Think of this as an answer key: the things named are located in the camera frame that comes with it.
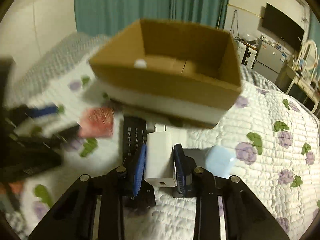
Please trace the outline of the red patterned small box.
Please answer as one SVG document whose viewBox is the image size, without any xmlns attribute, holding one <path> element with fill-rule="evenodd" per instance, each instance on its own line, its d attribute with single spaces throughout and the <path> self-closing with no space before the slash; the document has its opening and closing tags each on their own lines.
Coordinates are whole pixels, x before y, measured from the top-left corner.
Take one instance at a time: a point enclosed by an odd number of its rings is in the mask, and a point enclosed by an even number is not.
<svg viewBox="0 0 320 240">
<path fill-rule="evenodd" d="M 113 135 L 114 111 L 110 107 L 85 110 L 79 121 L 79 137 L 110 138 Z"/>
</svg>

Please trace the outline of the white dressing table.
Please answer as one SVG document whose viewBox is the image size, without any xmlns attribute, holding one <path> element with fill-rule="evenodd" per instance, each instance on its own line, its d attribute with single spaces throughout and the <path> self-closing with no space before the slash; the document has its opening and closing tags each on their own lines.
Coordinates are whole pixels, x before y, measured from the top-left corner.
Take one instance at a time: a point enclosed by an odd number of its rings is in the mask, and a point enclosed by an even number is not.
<svg viewBox="0 0 320 240">
<path fill-rule="evenodd" d="M 319 91 L 285 63 L 275 83 L 285 94 L 302 103 L 311 113 L 319 112 Z"/>
</svg>

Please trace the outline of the teal curtain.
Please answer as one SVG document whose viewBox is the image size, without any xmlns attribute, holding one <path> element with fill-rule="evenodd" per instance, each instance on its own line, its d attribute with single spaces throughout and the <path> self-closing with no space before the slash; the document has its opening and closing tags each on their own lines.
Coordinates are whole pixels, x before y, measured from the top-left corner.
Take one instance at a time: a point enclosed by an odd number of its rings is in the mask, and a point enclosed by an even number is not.
<svg viewBox="0 0 320 240">
<path fill-rule="evenodd" d="M 112 36 L 140 18 L 194 22 L 222 29 L 228 0 L 74 0 L 76 28 Z"/>
</svg>

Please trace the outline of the black remote control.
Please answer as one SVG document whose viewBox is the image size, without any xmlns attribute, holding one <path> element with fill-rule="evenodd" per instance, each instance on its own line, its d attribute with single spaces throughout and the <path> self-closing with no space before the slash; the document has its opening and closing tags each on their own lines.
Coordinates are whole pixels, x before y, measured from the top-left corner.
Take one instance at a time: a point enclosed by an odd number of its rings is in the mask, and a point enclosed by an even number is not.
<svg viewBox="0 0 320 240">
<path fill-rule="evenodd" d="M 134 155 L 138 146 L 145 142 L 145 137 L 146 121 L 125 115 L 123 119 L 123 158 Z"/>
</svg>

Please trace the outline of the white suitcase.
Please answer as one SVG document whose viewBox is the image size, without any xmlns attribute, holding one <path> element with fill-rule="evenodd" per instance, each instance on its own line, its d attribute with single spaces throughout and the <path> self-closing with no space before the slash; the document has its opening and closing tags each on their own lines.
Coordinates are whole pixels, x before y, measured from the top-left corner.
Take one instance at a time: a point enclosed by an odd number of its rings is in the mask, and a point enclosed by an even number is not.
<svg viewBox="0 0 320 240">
<path fill-rule="evenodd" d="M 252 69 L 257 54 L 257 49 L 250 44 L 240 41 L 238 41 L 236 44 L 238 46 L 236 53 L 239 63 L 246 66 L 247 69 Z"/>
</svg>

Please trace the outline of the grey checkered bedsheet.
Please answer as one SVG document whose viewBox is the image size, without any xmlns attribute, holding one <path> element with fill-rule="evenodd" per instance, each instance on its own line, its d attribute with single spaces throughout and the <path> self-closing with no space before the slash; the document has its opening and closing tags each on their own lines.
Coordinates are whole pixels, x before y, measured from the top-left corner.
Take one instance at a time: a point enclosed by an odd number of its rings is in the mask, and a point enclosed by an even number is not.
<svg viewBox="0 0 320 240">
<path fill-rule="evenodd" d="M 108 41 L 108 36 L 91 36 L 76 32 L 63 38 L 34 63 L 24 76 L 8 89 L 6 106 L 16 106 L 42 93 L 52 79 L 65 75 L 75 68 L 81 59 Z"/>
</svg>

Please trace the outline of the oval white vanity mirror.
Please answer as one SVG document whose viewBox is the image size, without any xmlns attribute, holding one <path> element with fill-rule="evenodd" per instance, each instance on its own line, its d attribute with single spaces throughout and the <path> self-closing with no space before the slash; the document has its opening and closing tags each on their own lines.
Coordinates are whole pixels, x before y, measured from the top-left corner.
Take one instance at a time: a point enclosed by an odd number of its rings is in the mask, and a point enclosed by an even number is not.
<svg viewBox="0 0 320 240">
<path fill-rule="evenodd" d="M 307 40 L 299 52 L 298 66 L 302 71 L 313 74 L 318 64 L 318 49 L 314 40 Z"/>
</svg>

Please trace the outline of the silver mini fridge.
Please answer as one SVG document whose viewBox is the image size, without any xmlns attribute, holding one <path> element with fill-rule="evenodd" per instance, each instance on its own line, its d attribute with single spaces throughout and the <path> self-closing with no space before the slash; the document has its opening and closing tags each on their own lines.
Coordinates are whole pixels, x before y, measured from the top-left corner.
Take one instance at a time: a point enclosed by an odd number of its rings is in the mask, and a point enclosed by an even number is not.
<svg viewBox="0 0 320 240">
<path fill-rule="evenodd" d="M 258 40 L 258 45 L 252 69 L 268 80 L 275 82 L 287 55 L 261 39 Z"/>
</svg>

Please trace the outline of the white cylinder in box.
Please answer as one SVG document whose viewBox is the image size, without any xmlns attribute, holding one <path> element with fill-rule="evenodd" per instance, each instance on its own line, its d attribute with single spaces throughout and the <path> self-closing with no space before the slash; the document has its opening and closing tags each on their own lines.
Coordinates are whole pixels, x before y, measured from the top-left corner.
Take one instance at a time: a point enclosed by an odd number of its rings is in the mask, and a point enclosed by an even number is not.
<svg viewBox="0 0 320 240">
<path fill-rule="evenodd" d="M 146 68 L 147 67 L 147 62 L 144 59 L 137 59 L 134 62 L 134 67 L 135 68 Z"/>
</svg>

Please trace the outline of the light blue case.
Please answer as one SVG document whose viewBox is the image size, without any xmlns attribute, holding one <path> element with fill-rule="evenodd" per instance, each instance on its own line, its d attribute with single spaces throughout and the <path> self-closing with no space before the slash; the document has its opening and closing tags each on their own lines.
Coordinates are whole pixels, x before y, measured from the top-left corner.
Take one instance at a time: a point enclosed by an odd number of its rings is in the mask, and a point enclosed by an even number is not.
<svg viewBox="0 0 320 240">
<path fill-rule="evenodd" d="M 204 167 L 214 176 L 221 178 L 229 178 L 231 169 L 234 167 L 236 155 L 230 150 L 215 145 L 212 146 L 206 153 L 204 159 Z"/>
</svg>

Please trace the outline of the black wall television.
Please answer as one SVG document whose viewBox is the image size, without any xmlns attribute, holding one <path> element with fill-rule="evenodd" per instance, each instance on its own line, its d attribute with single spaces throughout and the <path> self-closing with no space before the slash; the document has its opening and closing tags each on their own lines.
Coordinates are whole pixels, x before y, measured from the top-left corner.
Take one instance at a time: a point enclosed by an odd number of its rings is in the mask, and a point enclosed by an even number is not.
<svg viewBox="0 0 320 240">
<path fill-rule="evenodd" d="M 304 29 L 269 3 L 266 4 L 262 27 L 277 35 L 295 51 L 300 51 Z"/>
</svg>

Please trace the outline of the brown cardboard box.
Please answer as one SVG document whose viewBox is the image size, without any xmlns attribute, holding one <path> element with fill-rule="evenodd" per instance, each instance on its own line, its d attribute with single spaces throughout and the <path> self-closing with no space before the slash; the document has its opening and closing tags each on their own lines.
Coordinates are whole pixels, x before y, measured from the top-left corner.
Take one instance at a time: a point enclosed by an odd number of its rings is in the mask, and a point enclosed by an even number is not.
<svg viewBox="0 0 320 240">
<path fill-rule="evenodd" d="M 144 59 L 146 68 L 135 68 Z M 89 64 L 116 87 L 229 109 L 242 91 L 229 33 L 206 25 L 140 19 L 112 37 Z"/>
</svg>

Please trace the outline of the white USB wall charger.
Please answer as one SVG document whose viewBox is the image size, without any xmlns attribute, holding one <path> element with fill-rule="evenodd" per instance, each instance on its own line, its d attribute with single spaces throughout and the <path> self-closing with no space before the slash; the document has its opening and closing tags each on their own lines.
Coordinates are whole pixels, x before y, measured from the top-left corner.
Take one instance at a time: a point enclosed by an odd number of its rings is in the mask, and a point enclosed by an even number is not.
<svg viewBox="0 0 320 240">
<path fill-rule="evenodd" d="M 172 134 L 167 127 L 155 124 L 147 135 L 144 180 L 153 187 L 176 187 L 176 171 L 172 155 Z"/>
</svg>

